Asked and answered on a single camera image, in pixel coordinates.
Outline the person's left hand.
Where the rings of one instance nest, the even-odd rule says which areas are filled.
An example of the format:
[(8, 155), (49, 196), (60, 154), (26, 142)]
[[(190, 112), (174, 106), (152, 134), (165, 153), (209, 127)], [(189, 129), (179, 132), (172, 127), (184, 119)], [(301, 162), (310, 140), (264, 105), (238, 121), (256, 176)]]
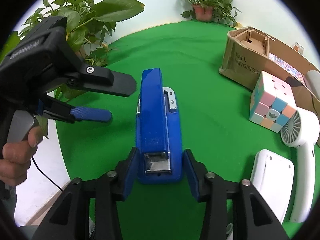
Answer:
[(27, 179), (30, 160), (43, 140), (40, 126), (33, 127), (28, 139), (19, 143), (7, 143), (3, 146), (1, 159), (1, 181), (9, 186), (17, 186)]

